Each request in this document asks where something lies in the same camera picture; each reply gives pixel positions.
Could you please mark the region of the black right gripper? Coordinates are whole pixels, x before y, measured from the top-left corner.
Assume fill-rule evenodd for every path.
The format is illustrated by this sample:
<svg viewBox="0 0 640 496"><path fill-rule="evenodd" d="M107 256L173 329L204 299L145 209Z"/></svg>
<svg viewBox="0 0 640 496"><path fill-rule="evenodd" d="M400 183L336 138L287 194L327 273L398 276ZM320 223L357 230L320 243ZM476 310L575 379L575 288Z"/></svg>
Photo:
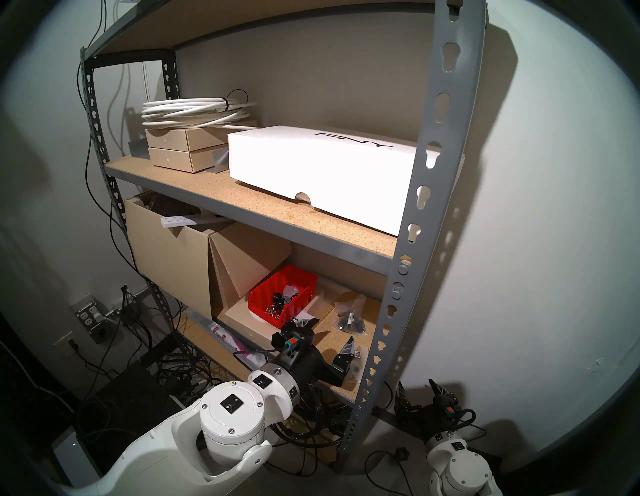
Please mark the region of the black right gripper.
<svg viewBox="0 0 640 496"><path fill-rule="evenodd" d="M473 409L462 408L458 398L429 379L433 391L431 404L411 405L402 383L397 383L397 422L401 430L421 440L429 440L441 432L457 431L476 419Z"/></svg>

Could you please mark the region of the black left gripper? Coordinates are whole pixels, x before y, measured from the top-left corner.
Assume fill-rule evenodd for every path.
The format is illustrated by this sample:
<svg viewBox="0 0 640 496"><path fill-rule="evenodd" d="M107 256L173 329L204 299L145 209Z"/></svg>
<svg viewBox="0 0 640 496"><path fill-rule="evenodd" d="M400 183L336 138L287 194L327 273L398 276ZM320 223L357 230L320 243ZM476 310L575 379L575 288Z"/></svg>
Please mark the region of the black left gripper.
<svg viewBox="0 0 640 496"><path fill-rule="evenodd" d="M355 340L350 337L329 364L314 345L314 328L318 323L318 318L293 319L285 323L273 334L273 348L279 352L273 363L286 370L300 388L318 381L342 387L355 357Z"/></svg>

